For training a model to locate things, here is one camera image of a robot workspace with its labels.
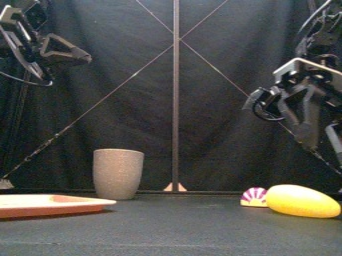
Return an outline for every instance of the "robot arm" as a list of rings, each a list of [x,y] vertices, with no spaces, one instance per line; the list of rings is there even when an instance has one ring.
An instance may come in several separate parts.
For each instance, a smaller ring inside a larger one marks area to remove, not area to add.
[[[309,151],[318,146],[321,109],[342,113],[342,73],[331,54],[342,35],[342,1],[329,0],[321,11],[295,49],[298,57],[274,71],[275,85],[257,89],[243,106],[266,121],[285,120]],[[331,123],[326,134],[342,166],[342,123]]]

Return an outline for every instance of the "yellow object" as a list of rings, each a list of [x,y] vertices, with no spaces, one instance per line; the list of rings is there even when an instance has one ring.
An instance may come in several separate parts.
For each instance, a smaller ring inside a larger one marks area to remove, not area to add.
[[[333,218],[341,214],[341,205],[331,197],[298,185],[273,186],[266,202],[274,211],[301,217]]]

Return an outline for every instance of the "black cable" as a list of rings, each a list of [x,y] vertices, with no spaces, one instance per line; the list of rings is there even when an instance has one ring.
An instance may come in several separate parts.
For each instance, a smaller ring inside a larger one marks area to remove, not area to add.
[[[297,33],[297,37],[299,36],[299,34],[302,33],[302,31],[305,30],[306,26],[309,25],[309,23],[315,19],[315,17],[318,16],[318,14],[329,7],[330,3],[333,2],[333,0],[327,0],[323,5],[317,9],[317,11],[313,13],[313,15],[309,17],[309,19],[306,20],[306,22],[303,23],[298,33]]]

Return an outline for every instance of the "seashell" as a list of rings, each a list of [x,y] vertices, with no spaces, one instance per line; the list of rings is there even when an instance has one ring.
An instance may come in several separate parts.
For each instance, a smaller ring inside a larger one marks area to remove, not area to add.
[[[267,207],[266,203],[267,190],[261,187],[253,187],[245,191],[241,197],[241,205],[250,207]]]

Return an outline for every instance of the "diagonal wire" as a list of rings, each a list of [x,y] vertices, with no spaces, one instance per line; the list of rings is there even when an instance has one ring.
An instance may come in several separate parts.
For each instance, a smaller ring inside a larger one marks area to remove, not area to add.
[[[150,15],[156,19],[156,21],[163,25],[163,27],[170,31],[170,33],[174,34],[174,31],[167,27],[167,25],[163,23],[163,21],[158,18],[158,16],[154,14],[154,12],[143,5],[140,0],[136,0],[139,5],[144,8],[144,10],[150,13]],[[245,92],[242,87],[228,78],[227,75],[219,70],[219,68],[203,57],[203,55],[199,54],[199,52],[187,44],[184,41],[184,37],[200,26],[200,24],[216,13],[216,11],[223,7],[223,5],[228,2],[228,0],[224,0],[219,6],[208,13],[208,15],[195,24],[195,26],[184,33],[184,35],[179,38],[180,42],[187,46],[187,48],[196,54],[196,56],[207,63],[207,65],[219,73],[219,75],[230,82],[230,84],[238,89],[238,91],[249,97],[249,93]],[[278,124],[282,126],[282,128],[291,134],[291,130],[281,123]]]
[[[74,125],[90,114],[90,112],[112,96],[112,94],[138,76],[138,74],[164,55],[164,53],[172,48],[168,46],[158,56],[151,59],[144,66],[122,82],[119,86],[92,105],[92,107],[48,139],[36,150],[28,155],[24,160],[13,167],[13,169],[4,174],[1,179],[7,179],[8,176],[27,163],[32,158],[52,144],[52,142],[74,127]]]

